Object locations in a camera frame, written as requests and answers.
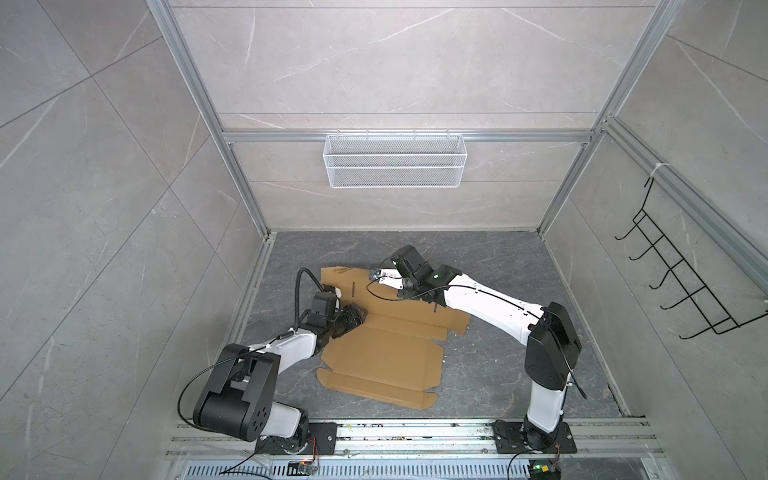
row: cable tie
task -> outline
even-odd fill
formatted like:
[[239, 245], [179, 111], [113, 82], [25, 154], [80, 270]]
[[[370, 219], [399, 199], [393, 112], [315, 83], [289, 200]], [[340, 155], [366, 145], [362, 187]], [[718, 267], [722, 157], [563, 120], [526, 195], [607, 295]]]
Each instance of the cable tie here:
[[668, 167], [672, 166], [672, 164], [665, 164], [665, 163], [662, 163], [662, 162], [656, 162], [656, 166], [654, 167], [653, 170], [650, 171], [649, 177], [653, 177], [653, 175], [656, 173], [656, 170], [658, 170], [659, 167], [661, 167], [662, 165], [666, 165]]

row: metal base plate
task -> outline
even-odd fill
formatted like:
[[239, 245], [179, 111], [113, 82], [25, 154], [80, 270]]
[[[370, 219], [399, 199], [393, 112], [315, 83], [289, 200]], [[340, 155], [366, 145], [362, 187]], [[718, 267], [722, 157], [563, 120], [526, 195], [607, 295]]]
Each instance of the metal base plate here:
[[[497, 420], [493, 422], [495, 433], [496, 451], [498, 453], [526, 453], [531, 450], [525, 444], [523, 438], [523, 422], [505, 422]], [[566, 422], [560, 422], [555, 443], [560, 445], [560, 453], [576, 453], [576, 443], [571, 434], [571, 427]], [[552, 445], [542, 449], [543, 453], [558, 453], [558, 447]]]
[[[336, 450], [336, 423], [312, 423], [310, 422], [310, 435], [317, 439], [317, 450], [320, 455], [333, 455]], [[267, 437], [266, 440], [257, 440], [256, 451], [259, 453], [269, 453], [271, 455], [285, 455], [286, 452], [277, 443], [275, 437]], [[297, 453], [297, 455], [312, 455], [312, 441], [307, 447]]]

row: wire mesh basket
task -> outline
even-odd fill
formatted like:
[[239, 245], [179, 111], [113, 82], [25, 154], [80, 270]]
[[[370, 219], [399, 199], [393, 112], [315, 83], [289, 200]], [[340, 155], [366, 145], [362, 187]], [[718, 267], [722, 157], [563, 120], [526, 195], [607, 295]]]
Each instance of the wire mesh basket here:
[[323, 160], [332, 188], [458, 187], [467, 150], [460, 134], [333, 134]]

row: cardboard sheet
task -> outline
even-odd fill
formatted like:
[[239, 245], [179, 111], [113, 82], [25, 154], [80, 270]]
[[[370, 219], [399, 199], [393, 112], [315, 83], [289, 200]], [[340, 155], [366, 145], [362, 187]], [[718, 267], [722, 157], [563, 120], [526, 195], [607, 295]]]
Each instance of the cardboard sheet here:
[[[381, 402], [426, 410], [437, 395], [424, 392], [440, 384], [443, 348], [433, 340], [448, 338], [448, 330], [464, 335], [469, 314], [422, 301], [388, 302], [368, 292], [368, 270], [323, 268], [321, 282], [342, 291], [342, 304], [357, 303], [368, 310], [366, 322], [331, 340], [321, 357], [331, 368], [317, 369], [327, 389]], [[378, 296], [397, 299], [397, 290], [374, 283]]]

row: marble tile wall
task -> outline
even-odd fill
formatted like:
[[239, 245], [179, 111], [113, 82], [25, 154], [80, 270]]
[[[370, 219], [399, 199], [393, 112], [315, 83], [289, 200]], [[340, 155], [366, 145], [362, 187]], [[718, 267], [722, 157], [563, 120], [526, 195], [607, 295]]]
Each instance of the marble tile wall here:
[[458, 188], [332, 189], [323, 144], [235, 146], [276, 230], [533, 230], [578, 149], [578, 143], [468, 143]]
[[174, 12], [227, 127], [589, 128], [653, 2], [529, 3], [193, 0]]
[[[661, 281], [666, 267], [654, 253], [629, 260], [647, 248], [639, 233], [615, 239], [630, 229], [646, 179], [605, 141], [545, 239], [631, 413], [651, 419], [678, 475], [763, 478], [768, 323], [757, 320], [721, 336], [679, 337], [706, 323], [691, 302], [660, 308], [685, 294], [670, 278], [658, 290], [648, 287]], [[764, 312], [760, 290], [658, 186], [647, 211], [734, 317], [744, 321]], [[662, 252], [676, 260], [669, 247]], [[690, 272], [678, 273], [692, 280]], [[706, 295], [697, 298], [713, 318], [724, 317]]]
[[0, 3], [0, 84], [0, 477], [151, 478], [255, 227], [142, 0]]
[[768, 3], [690, 0], [619, 118], [768, 250]]
[[[766, 249], [767, 18], [765, 2], [689, 0], [619, 112], [619, 118], [664, 161]], [[658, 260], [627, 261], [618, 249], [631, 244], [616, 245], [608, 233], [616, 234], [617, 219], [627, 213], [616, 202], [616, 194], [622, 200], [628, 194], [636, 197], [632, 192], [642, 177], [633, 164], [624, 166], [626, 157], [616, 150], [611, 147], [610, 160], [593, 159], [592, 175], [581, 178], [571, 198], [614, 259], [674, 367], [735, 459], [737, 469], [731, 475], [765, 478], [768, 457], [761, 445], [768, 426], [763, 401], [768, 382], [762, 370], [768, 324], [758, 320], [722, 336], [705, 334], [687, 341], [677, 337], [697, 328], [692, 305], [662, 313], [658, 305], [679, 292], [642, 287], [649, 276], [658, 276]], [[625, 180], [633, 176], [636, 180], [628, 186]], [[766, 308], [764, 294], [662, 193], [659, 190], [654, 207], [666, 233], [689, 256], [694, 269], [736, 318], [761, 314]], [[605, 210], [608, 198], [613, 199], [615, 214]]]

